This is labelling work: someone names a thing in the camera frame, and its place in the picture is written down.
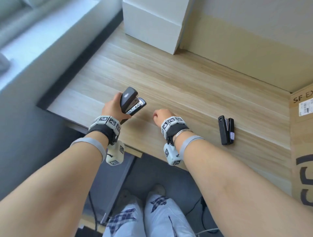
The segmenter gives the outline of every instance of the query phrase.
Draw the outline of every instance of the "black cable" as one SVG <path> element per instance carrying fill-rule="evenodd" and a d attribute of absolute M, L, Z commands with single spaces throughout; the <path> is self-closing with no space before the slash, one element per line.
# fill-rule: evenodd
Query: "black cable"
<path fill-rule="evenodd" d="M 193 209 L 195 209 L 197 203 L 201 200 L 201 198 L 202 198 L 202 197 L 199 198 L 199 200 L 195 203 L 195 205 L 193 206 L 193 208 L 192 208 L 189 212 L 187 212 L 187 214 L 186 214 L 185 216 L 187 216 L 190 212 L 193 211 Z"/>
<path fill-rule="evenodd" d="M 203 214 L 204 214 L 204 210 L 205 210 L 205 208 L 202 208 L 201 222 L 202 222 L 203 229 L 206 229 L 206 228 L 204 227 L 204 223 L 203 223 Z M 218 232 L 218 230 L 215 230 L 215 231 L 208 231 L 208 230 L 207 230 L 207 232 L 210 233 L 210 234 L 216 234 L 216 233 Z"/>
<path fill-rule="evenodd" d="M 95 231 L 97 231 L 98 230 L 98 219 L 97 219 L 97 214 L 96 214 L 96 211 L 95 211 L 95 208 L 94 208 L 94 204 L 92 203 L 90 192 L 88 193 L 88 197 L 89 197 L 89 202 L 90 202 L 90 205 L 91 205 L 92 212 L 94 213 L 94 216 L 95 216 Z"/>

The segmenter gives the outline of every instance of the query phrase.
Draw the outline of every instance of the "cable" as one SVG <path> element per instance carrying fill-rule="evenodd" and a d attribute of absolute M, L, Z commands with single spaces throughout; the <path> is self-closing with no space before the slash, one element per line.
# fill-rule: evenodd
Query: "cable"
<path fill-rule="evenodd" d="M 204 210 L 205 210 L 205 207 L 202 208 L 202 215 L 201 215 L 201 222 L 202 222 L 203 229 L 205 229 L 204 223 L 203 223 L 203 214 L 204 214 Z M 199 232 L 199 233 L 208 232 L 208 233 L 210 233 L 210 234 L 216 234 L 218 231 L 219 231 L 219 228 L 213 228 L 213 229 L 204 230 L 204 231 Z"/>
<path fill-rule="evenodd" d="M 209 232 L 211 233 L 210 231 L 213 231 L 213 230 L 219 230 L 218 228 L 213 228 L 213 229 L 206 229 L 206 230 L 203 230 L 203 231 L 200 231 L 199 233 L 196 233 L 196 235 L 199 237 L 200 234 L 204 233 L 204 232 Z"/>
<path fill-rule="evenodd" d="M 97 230 L 98 230 L 98 219 L 97 219 L 97 214 L 96 214 L 96 211 L 95 211 L 95 208 L 94 208 L 94 204 L 92 203 L 90 192 L 88 193 L 88 197 L 89 197 L 89 202 L 90 202 L 90 205 L 91 205 L 92 212 L 94 213 L 94 216 L 95 216 L 95 231 L 97 232 Z"/>
<path fill-rule="evenodd" d="M 186 214 L 185 216 L 187 216 L 190 212 L 193 211 L 193 209 L 195 209 L 197 203 L 201 200 L 201 198 L 202 198 L 202 197 L 199 198 L 199 200 L 195 203 L 195 205 L 193 206 L 193 208 L 192 208 L 189 212 L 187 212 L 187 214 Z"/>

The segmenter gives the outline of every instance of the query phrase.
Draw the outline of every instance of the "window sill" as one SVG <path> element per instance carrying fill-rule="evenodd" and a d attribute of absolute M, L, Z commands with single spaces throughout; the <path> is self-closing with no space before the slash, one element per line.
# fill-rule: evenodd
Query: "window sill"
<path fill-rule="evenodd" d="M 0 52 L 11 65 L 0 75 L 0 91 L 98 3 L 97 0 L 70 0 L 3 47 Z"/>

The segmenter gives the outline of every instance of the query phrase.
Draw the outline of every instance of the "window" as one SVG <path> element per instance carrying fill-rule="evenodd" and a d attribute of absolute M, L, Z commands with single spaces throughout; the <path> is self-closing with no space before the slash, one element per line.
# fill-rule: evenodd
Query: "window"
<path fill-rule="evenodd" d="M 65 0 L 0 0 L 0 48 Z"/>

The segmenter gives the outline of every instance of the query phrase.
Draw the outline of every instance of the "desk surface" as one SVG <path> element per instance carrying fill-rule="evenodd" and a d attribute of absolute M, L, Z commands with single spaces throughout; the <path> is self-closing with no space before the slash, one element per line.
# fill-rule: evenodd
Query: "desk surface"
<path fill-rule="evenodd" d="M 147 102 L 122 126 L 120 140 L 128 146 L 166 160 L 152 113 L 168 108 L 195 133 L 291 193 L 290 93 L 187 51 L 170 55 L 125 35 L 123 23 L 48 110 L 88 127 L 104 103 L 128 86 Z M 235 120 L 234 145 L 220 144 L 220 115 Z"/>

